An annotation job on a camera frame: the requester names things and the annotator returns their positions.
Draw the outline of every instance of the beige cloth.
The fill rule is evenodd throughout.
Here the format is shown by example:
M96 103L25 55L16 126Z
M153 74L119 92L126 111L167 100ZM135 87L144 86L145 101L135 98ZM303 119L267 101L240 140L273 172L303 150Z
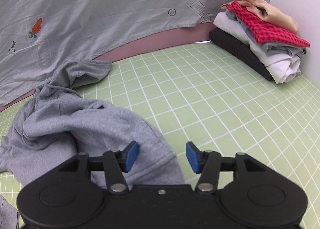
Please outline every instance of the beige cloth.
M284 28L295 35L298 32L298 23L290 16L282 13L276 7L264 0L237 0L241 6L245 6L248 11L255 14L261 20L272 25Z

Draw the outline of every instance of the white wall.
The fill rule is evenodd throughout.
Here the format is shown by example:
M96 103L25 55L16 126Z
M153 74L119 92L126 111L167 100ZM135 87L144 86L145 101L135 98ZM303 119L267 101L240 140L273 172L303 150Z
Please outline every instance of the white wall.
M320 0L270 0L299 24L298 36L310 43L301 71L320 87Z

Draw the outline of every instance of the red checkered cloth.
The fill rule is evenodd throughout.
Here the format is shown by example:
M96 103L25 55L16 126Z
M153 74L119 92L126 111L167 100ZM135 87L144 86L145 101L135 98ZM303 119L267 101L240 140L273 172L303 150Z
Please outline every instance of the red checkered cloth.
M236 16L252 32L255 41L258 44L279 42L291 44L297 47L310 47L310 44L286 29L264 22L259 17L242 7L239 2L234 1L227 5L227 9L236 14Z

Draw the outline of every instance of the orange carrot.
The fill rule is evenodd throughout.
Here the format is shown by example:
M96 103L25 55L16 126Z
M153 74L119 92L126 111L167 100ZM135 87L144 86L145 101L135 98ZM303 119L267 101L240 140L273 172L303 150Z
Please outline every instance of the orange carrot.
M42 17L40 17L39 20L35 23L35 25L31 29L31 32L33 32L34 34L37 34L41 29L41 23L42 23Z

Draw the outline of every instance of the pink border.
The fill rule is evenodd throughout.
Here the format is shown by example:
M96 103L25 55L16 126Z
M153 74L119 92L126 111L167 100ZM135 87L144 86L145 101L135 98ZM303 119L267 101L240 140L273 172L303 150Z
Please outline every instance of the pink border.
M208 34L215 26L213 23L199 24L195 27L175 28L147 37L140 38L128 44L124 44L109 52L106 52L95 60L112 60L113 62L132 57L138 54L154 52L157 50L196 42L208 41ZM0 107L0 112L4 111L11 105L29 97L34 90L25 93L14 101Z

